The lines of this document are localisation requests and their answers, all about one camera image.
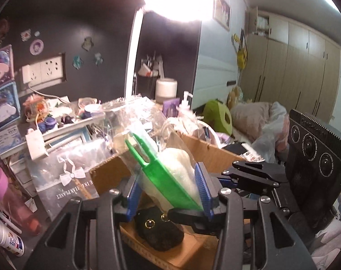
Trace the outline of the black plush cat toy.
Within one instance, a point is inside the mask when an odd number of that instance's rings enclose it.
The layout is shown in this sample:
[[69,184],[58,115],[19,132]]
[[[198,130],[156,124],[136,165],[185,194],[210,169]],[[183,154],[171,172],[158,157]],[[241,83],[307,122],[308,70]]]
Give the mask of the black plush cat toy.
[[134,223],[137,234],[157,251],[168,251],[183,242],[184,232],[157,206],[138,210]]

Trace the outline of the clear planet gift bag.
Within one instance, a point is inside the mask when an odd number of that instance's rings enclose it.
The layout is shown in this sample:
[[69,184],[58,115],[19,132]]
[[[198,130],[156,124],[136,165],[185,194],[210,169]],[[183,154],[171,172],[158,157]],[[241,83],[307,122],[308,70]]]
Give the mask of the clear planet gift bag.
[[90,142],[71,142],[48,156],[26,159],[32,182],[51,220],[75,197],[83,200],[98,197],[91,169],[111,156],[102,138]]

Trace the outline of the white plastic jar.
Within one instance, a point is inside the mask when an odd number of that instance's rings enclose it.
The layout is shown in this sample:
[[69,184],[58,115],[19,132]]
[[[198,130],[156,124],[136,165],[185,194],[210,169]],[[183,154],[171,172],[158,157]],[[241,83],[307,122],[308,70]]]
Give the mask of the white plastic jar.
[[10,219],[0,213],[0,246],[21,257],[25,252],[25,245],[21,237],[13,231],[13,227]]

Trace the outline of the pink plastic tumbler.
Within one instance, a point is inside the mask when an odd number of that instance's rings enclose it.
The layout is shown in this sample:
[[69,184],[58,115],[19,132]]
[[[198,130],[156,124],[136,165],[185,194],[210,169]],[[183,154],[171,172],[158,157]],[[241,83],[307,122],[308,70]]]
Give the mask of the pink plastic tumbler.
[[26,206],[21,193],[9,182],[0,168],[0,210],[8,215],[12,222],[23,232],[38,235],[42,226],[33,212]]

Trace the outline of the white desk organizer shelf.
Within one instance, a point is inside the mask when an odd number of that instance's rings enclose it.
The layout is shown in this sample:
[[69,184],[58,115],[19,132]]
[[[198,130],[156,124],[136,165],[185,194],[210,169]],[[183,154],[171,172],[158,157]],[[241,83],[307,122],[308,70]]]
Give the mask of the white desk organizer shelf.
[[[96,113],[95,116],[80,120],[74,124],[66,124],[64,127],[50,130],[44,134],[43,140],[46,142],[48,140],[54,140],[56,137],[60,137],[65,134],[69,134],[75,130],[81,129],[83,127],[89,126],[91,124],[98,123],[105,119],[105,113]],[[19,151],[22,151],[23,149],[27,148],[27,142],[25,140],[22,140],[20,144],[16,145],[13,148],[9,148],[8,150],[4,151],[3,153],[0,153],[0,159],[5,159],[7,157],[10,157],[13,154],[16,154]]]

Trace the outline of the beige wardrobe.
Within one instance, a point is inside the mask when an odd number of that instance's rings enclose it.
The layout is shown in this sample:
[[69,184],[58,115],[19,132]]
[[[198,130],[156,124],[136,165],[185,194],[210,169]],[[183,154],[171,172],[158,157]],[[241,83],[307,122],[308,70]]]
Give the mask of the beige wardrobe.
[[248,11],[244,98],[278,101],[287,110],[331,120],[340,80],[341,47],[315,29],[275,13]]

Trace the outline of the white pump bottle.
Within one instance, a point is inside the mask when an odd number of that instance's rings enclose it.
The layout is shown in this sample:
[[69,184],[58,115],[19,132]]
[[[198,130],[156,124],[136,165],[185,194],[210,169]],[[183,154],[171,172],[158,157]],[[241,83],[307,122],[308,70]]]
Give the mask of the white pump bottle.
[[193,98],[193,95],[188,92],[183,92],[183,99],[180,102],[180,105],[178,106],[178,117],[190,117],[193,115],[193,112],[191,111],[191,107],[189,104],[189,98]]

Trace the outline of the blue character box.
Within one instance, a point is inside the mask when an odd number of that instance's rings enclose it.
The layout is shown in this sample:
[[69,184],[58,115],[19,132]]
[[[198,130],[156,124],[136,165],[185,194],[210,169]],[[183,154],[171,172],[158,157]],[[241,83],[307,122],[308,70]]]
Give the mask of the blue character box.
[[21,110],[15,81],[0,87],[0,130],[20,119]]

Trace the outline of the black pen holder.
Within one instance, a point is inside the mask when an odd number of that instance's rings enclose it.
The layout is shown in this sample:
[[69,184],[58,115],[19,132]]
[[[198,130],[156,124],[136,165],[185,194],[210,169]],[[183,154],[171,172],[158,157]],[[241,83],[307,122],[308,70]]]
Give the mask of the black pen holder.
[[155,99],[155,88],[159,77],[145,77],[137,76],[137,92],[143,97],[146,96],[149,99]]

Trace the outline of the white cylindrical humidifier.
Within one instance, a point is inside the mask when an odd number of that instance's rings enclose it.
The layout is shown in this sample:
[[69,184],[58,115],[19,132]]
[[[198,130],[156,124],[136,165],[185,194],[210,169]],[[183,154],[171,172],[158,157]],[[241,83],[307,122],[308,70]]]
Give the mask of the white cylindrical humidifier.
[[155,101],[157,103],[163,103],[166,100],[177,97],[178,82],[171,78],[159,78],[156,81],[155,87]]

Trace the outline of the pink character box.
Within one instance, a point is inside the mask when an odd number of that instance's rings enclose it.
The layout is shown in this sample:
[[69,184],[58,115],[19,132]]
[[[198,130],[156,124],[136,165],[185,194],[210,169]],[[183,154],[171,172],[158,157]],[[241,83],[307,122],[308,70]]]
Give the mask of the pink character box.
[[14,80],[12,45],[0,49],[0,87]]

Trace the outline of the bright desk lamp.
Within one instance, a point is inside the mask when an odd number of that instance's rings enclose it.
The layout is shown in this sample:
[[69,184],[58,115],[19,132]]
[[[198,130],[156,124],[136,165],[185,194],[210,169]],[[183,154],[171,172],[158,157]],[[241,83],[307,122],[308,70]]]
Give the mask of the bright desk lamp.
[[125,73],[125,98],[132,95],[134,67],[136,65],[136,53],[141,34],[141,26],[144,15],[155,12],[171,21],[190,23],[193,21],[208,21],[213,15],[214,0],[143,0],[134,14],[130,34],[130,42],[127,55]]

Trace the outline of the white wall socket panel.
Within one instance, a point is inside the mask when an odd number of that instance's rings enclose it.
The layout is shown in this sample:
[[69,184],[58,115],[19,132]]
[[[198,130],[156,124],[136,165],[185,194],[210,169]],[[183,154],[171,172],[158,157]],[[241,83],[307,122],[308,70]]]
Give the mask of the white wall socket panel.
[[31,65],[25,65],[21,68],[21,73],[23,84],[30,87],[64,79],[64,55],[59,54]]

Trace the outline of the framed wall picture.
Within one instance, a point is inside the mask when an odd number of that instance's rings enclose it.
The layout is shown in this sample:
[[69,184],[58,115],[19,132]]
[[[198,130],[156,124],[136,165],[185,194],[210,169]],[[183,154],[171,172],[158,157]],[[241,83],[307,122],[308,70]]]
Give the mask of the framed wall picture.
[[214,0],[213,18],[227,31],[230,30],[231,8],[226,0]]

